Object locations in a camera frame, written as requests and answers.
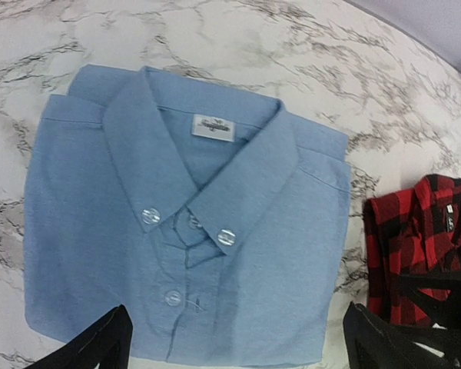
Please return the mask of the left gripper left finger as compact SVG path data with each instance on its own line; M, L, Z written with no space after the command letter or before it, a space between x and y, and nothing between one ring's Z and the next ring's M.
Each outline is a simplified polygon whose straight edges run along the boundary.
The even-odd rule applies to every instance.
M112 308L32 369L127 369L133 324L124 305Z

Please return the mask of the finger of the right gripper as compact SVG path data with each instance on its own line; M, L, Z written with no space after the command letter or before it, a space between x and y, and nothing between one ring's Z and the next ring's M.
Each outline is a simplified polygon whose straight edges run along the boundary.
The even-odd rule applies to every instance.
M402 274L399 284L433 323L461 329L461 271Z

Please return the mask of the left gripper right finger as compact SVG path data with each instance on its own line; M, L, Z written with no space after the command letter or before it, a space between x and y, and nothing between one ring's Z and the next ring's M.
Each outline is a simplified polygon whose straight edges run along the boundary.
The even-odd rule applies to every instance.
M461 330L386 323L350 303L343 333L351 368L461 368Z

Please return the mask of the red black plaid shirt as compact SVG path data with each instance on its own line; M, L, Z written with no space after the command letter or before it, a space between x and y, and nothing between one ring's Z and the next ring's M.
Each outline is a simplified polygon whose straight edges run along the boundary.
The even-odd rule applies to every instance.
M461 178L431 174L413 188L366 200L363 207L367 307L395 325L428 327L403 296L401 274L461 270Z

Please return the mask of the light blue long sleeve shirt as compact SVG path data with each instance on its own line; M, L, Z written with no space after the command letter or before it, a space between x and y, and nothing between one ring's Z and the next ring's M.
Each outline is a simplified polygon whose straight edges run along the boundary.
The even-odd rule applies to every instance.
M41 115L25 184L25 320L69 341L124 305L135 357L321 360L347 235L347 136L275 98L83 67Z

